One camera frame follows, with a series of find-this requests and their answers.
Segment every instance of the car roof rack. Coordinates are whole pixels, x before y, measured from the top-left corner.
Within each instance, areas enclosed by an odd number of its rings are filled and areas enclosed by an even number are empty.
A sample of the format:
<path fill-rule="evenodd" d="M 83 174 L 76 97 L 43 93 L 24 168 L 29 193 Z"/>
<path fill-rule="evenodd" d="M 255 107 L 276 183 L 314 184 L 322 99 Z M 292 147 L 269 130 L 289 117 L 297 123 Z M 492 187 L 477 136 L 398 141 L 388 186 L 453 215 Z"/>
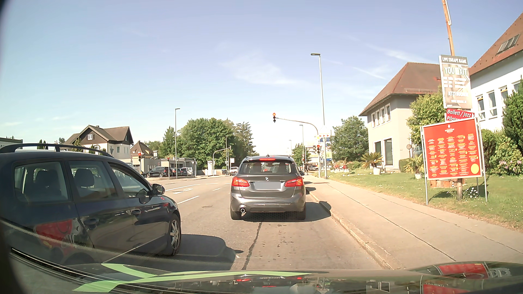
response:
<path fill-rule="evenodd" d="M 114 157 L 112 157 L 111 154 L 109 154 L 109 153 L 107 153 L 105 151 L 102 151 L 102 150 L 94 149 L 94 148 L 88 148 L 88 147 L 83 147 L 83 146 L 74 146 L 74 145 L 64 145 L 64 144 L 48 144 L 48 143 L 22 143 L 22 144 L 7 145 L 7 146 L 4 146 L 4 147 L 0 148 L 0 153 L 11 153 L 11 152 L 14 152 L 15 150 L 17 150 L 18 148 L 34 147 L 34 146 L 37 146 L 37 147 L 54 147 L 55 151 L 57 151 L 57 152 L 61 151 L 60 148 L 83 149 L 83 150 L 89 150 L 89 151 L 98 152 L 98 153 L 101 153 L 104 156 L 108 156 L 108 157 L 114 158 Z"/>

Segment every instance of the blue sky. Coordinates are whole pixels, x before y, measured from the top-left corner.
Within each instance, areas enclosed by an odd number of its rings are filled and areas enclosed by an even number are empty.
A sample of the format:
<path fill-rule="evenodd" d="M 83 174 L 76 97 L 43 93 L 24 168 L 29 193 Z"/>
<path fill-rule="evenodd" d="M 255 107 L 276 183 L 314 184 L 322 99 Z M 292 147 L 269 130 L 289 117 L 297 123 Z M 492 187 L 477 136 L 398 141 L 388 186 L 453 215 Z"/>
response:
<path fill-rule="evenodd" d="M 523 2 L 448 0 L 456 55 L 475 62 Z M 358 115 L 407 61 L 449 54 L 440 0 L 11 1 L 0 39 L 0 137 L 68 138 L 87 124 L 161 140 L 189 119 L 252 125 L 261 154 L 288 153 L 298 123 Z M 305 137 L 315 135 L 305 127 Z"/>

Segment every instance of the dark blue hatchback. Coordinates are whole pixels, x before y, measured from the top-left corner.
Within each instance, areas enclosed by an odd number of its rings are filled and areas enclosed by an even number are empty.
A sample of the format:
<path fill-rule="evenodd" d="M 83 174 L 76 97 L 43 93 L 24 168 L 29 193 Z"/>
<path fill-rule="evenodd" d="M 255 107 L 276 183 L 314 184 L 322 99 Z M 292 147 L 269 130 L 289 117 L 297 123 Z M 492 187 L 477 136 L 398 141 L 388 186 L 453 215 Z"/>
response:
<path fill-rule="evenodd" d="M 36 145 L 53 150 L 15 152 Z M 70 147 L 0 149 L 0 220 L 12 251 L 63 265 L 176 254 L 180 214 L 165 189 L 105 152 L 60 150 Z"/>

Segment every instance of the side mirror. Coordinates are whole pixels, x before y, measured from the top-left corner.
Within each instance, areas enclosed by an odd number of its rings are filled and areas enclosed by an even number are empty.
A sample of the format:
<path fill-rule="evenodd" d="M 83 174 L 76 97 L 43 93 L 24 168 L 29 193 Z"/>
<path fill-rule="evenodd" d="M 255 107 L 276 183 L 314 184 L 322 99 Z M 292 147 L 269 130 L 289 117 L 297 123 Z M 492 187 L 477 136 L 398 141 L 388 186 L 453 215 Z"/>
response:
<path fill-rule="evenodd" d="M 160 184 L 153 184 L 153 195 L 162 195 L 165 193 L 165 188 Z"/>

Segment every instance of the car window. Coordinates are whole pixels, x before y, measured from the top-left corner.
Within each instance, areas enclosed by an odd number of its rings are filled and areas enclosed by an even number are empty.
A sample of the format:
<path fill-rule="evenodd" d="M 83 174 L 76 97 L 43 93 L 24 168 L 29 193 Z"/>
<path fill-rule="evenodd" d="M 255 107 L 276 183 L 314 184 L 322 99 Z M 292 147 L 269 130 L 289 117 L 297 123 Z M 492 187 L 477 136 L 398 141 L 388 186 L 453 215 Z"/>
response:
<path fill-rule="evenodd" d="M 16 166 L 15 195 L 24 202 L 69 201 L 62 164 L 57 161 Z"/>
<path fill-rule="evenodd" d="M 115 186 L 102 161 L 69 161 L 80 201 L 117 198 Z"/>
<path fill-rule="evenodd" d="M 123 192 L 129 197 L 141 197 L 147 195 L 149 187 L 136 179 L 126 168 L 116 163 L 109 163 L 112 172 L 122 186 Z"/>
<path fill-rule="evenodd" d="M 291 163 L 289 161 L 255 161 L 243 163 L 242 174 L 290 174 Z"/>

